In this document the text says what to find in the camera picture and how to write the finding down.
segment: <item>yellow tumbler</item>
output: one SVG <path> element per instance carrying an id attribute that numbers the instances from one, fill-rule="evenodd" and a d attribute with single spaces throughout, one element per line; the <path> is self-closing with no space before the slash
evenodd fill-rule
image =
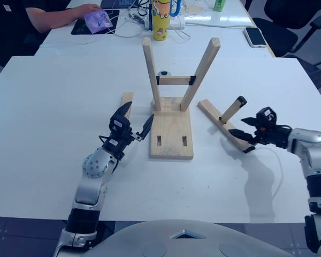
<path id="1" fill-rule="evenodd" d="M 173 0 L 151 0 L 152 1 L 152 30 L 155 40 L 165 40 L 170 16 L 175 17 L 179 14 L 181 0 L 177 1 L 176 12 L 171 13 Z"/>

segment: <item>black sleeve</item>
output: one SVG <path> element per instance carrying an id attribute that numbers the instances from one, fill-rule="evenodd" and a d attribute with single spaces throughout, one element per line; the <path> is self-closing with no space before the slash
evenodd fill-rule
<path id="1" fill-rule="evenodd" d="M 46 11 L 45 0 L 22 0 L 22 4 L 24 5 L 24 8 L 35 7 Z"/>

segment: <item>office chair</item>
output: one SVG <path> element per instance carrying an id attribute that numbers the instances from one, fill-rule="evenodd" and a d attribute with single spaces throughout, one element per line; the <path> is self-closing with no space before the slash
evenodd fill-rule
<path id="1" fill-rule="evenodd" d="M 246 0 L 247 10 L 252 1 Z M 298 37 L 288 28 L 303 28 L 319 10 L 321 10 L 321 0 L 267 0 L 264 11 L 273 22 L 261 18 L 253 18 L 253 21 L 262 31 L 273 53 L 280 57 L 287 52 L 297 52 L 316 30 L 321 29 L 321 16 L 319 16 L 310 23 L 310 31 L 294 48 Z"/>
<path id="2" fill-rule="evenodd" d="M 321 69 L 318 68 L 318 65 L 321 65 L 321 62 L 311 64 L 295 55 L 286 55 L 284 57 L 296 58 L 310 77 L 311 81 L 314 83 L 315 87 L 317 89 L 321 88 Z"/>

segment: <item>white table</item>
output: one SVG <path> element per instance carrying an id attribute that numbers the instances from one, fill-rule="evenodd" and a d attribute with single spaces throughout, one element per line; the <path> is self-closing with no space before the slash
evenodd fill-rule
<path id="1" fill-rule="evenodd" d="M 134 131 L 141 129 L 152 98 L 147 69 L 142 54 L 132 66 L 124 59 L 10 60 L 0 74 L 0 216 L 67 219 L 82 160 L 100 145 L 97 136 L 108 134 L 123 92 L 135 93 L 131 123 Z M 198 60 L 160 58 L 158 64 L 187 75 Z M 163 86 L 161 94 L 184 90 Z M 109 182 L 100 219 L 303 222 L 308 192 L 299 159 L 274 146 L 241 153 L 196 106 L 208 98 L 223 111 L 239 95 L 248 100 L 231 119 L 240 129 L 252 132 L 240 119 L 271 106 L 279 124 L 321 131 L 321 96 L 297 60 L 218 54 L 190 105 L 194 159 L 149 158 L 149 138 L 134 142 Z M 273 197 L 282 177 L 277 156 L 284 176 Z"/>
<path id="2" fill-rule="evenodd" d="M 100 0 L 72 0 L 69 7 L 75 7 L 84 3 L 97 3 Z M 239 0 L 228 0 L 222 12 L 214 11 L 214 0 L 186 0 L 188 5 L 197 5 L 205 8 L 205 11 L 194 16 L 186 17 L 187 21 L 198 22 L 206 25 L 243 25 L 252 26 L 247 12 Z M 126 23 L 128 17 L 126 9 L 120 10 L 125 13 L 118 18 L 116 33 L 124 36 L 137 34 L 141 27 Z M 36 55 L 104 55 L 114 62 L 117 55 L 133 58 L 135 52 L 139 51 L 140 42 L 143 37 L 150 36 L 150 31 L 143 31 L 137 37 L 125 39 L 115 35 L 71 35 L 75 22 L 53 29 L 44 44 L 42 44 Z M 177 59 L 179 56 L 198 56 L 201 49 L 206 48 L 211 37 L 218 37 L 221 41 L 220 56 L 223 57 L 271 57 L 269 51 L 264 49 L 254 49 L 249 46 L 247 40 L 239 28 L 216 28 L 187 25 L 184 29 L 191 36 L 189 41 L 180 38 L 175 31 L 169 30 L 166 41 L 154 42 L 155 57 L 168 55 L 168 58 Z"/>

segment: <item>smartphone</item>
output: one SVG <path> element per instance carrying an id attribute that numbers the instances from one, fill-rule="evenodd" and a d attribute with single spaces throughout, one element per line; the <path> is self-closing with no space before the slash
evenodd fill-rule
<path id="1" fill-rule="evenodd" d="M 259 28 L 245 28 L 244 33 L 251 47 L 253 48 L 266 47 L 265 39 L 263 38 L 263 34 Z"/>

